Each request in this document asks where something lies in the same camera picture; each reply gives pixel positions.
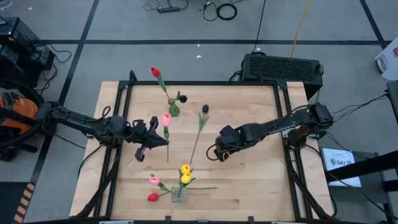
power adapter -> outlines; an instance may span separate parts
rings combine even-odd
[[[167,8],[163,8],[163,7],[158,7],[157,11],[159,13],[166,13],[166,12],[179,12],[181,9],[179,7],[167,7]]]

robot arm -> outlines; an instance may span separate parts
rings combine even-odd
[[[326,106],[316,103],[301,106],[283,118],[266,123],[244,124],[235,129],[228,125],[220,131],[220,136],[216,138],[214,153],[217,159],[212,160],[224,162],[229,155],[255,146],[270,134],[300,126],[288,133],[289,144],[296,146],[302,141],[305,142],[305,138],[312,132],[318,129],[327,129],[332,124],[333,118]]]
[[[36,114],[36,118],[38,121],[61,123],[77,129],[85,135],[93,136],[100,144],[108,147],[116,147],[123,140],[139,143],[141,147],[137,149],[135,157],[140,162],[144,160],[146,148],[152,149],[168,144],[166,139],[156,133],[159,122],[155,116],[152,117],[149,128],[146,128],[146,124],[141,119],[130,124],[120,116],[105,118],[109,110],[109,107],[106,108],[103,116],[95,119],[70,111],[56,102],[46,102]]]

concrete floor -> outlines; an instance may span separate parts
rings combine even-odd
[[[166,0],[159,1],[167,5]],[[65,81],[72,78],[65,106],[90,115],[94,112],[101,82],[126,80],[131,69],[139,80],[152,80],[148,72],[152,66],[161,68],[167,80],[227,80],[239,69],[244,54],[252,50],[253,44],[226,44],[228,42],[223,40],[254,40],[262,1],[239,2],[235,19],[214,22],[202,18],[199,0],[189,1],[184,11],[159,14],[141,8],[145,3],[155,6],[155,0],[23,0],[13,1],[11,7],[0,11],[0,15],[18,16],[42,40],[58,43],[54,45],[58,50],[72,51],[73,60],[56,63],[58,77],[44,97],[57,101]],[[398,1],[366,0],[366,3],[382,38],[397,37]],[[172,4],[183,6],[185,1],[173,0]],[[268,0],[259,39],[270,41],[257,47],[268,55],[289,57],[292,42],[275,40],[294,39],[305,5],[305,0]],[[86,24],[90,11],[94,17],[92,23]],[[206,16],[212,17],[213,13],[209,9]],[[364,103],[384,93],[386,80],[374,64],[375,56],[382,50],[377,45],[381,42],[360,0],[313,1],[298,39],[322,40],[299,44],[295,57],[319,60],[323,64],[325,74],[320,102],[330,111]],[[91,41],[84,44],[85,40],[158,42]],[[191,41],[182,44],[163,40]],[[359,41],[345,45],[336,40]],[[342,145],[356,151],[385,154],[398,144],[398,125],[387,100],[377,101],[344,118],[334,124],[330,132]],[[81,133],[66,127],[59,126],[58,134],[79,145],[86,144]],[[40,147],[43,138],[32,141]],[[326,138],[319,144],[339,148]],[[52,139],[25,222],[68,217],[83,154],[83,150],[69,143]],[[21,152],[12,162],[1,162],[0,181],[30,181],[38,157],[39,153]],[[396,179],[397,176],[395,172],[386,172],[386,178]],[[391,194],[391,199],[397,214],[398,195]],[[336,201],[337,217],[344,221],[374,223],[385,219],[365,201],[354,203],[340,198]]]

wooden tabletop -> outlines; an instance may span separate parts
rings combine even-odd
[[[103,82],[96,118],[101,116],[105,106],[114,105],[117,86],[118,82]],[[306,105],[303,84],[293,82],[288,83],[288,86],[292,108]],[[168,86],[168,90],[170,96],[175,96],[177,90],[188,96],[185,104],[177,103],[181,114],[173,118],[169,126],[170,160],[167,163],[167,151],[163,146],[146,150],[144,162],[137,162],[134,153],[139,145],[124,142],[111,218],[164,220],[165,216],[170,215],[173,220],[245,221],[248,216],[253,216],[256,221],[294,221],[280,134],[267,136],[256,146],[231,155],[226,162],[209,161],[205,156],[206,150],[215,143],[224,126],[229,124],[235,128],[245,123],[264,123],[277,118],[272,87],[187,85]],[[143,119],[149,125],[152,116],[161,119],[168,110],[166,102],[167,97],[159,86],[134,86],[127,120]],[[156,202],[148,202],[149,194],[162,193],[158,187],[149,184],[151,173],[160,177],[170,189],[178,186],[178,169],[189,164],[198,132],[198,113],[204,104],[210,107],[210,118],[200,135],[193,158],[192,176],[197,179],[190,187],[217,189],[188,190],[186,203],[172,203],[170,194]],[[157,133],[163,136],[161,123]],[[309,139],[308,144],[318,148],[314,140]],[[97,147],[97,141],[89,140],[85,156]],[[105,149],[98,151],[83,166],[70,215],[76,215],[98,188],[104,152]],[[313,151],[304,148],[302,160],[309,191],[324,210],[332,214],[321,159]],[[101,214],[104,214],[108,193],[104,193],[103,197]],[[299,190],[298,198],[304,217]]]

small vase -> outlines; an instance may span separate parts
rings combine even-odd
[[[172,202],[175,202],[175,203],[185,203],[185,202],[187,202],[187,199],[188,199],[188,197],[187,197],[187,195],[188,195],[187,188],[184,187],[181,190],[180,196],[177,197],[177,194],[178,194],[179,191],[180,191],[179,187],[172,187],[172,192],[173,192],[172,193]]]
[[[180,108],[175,104],[175,99],[170,98],[167,103],[170,105],[169,107],[169,113],[172,115],[172,117],[179,116],[180,114]]]

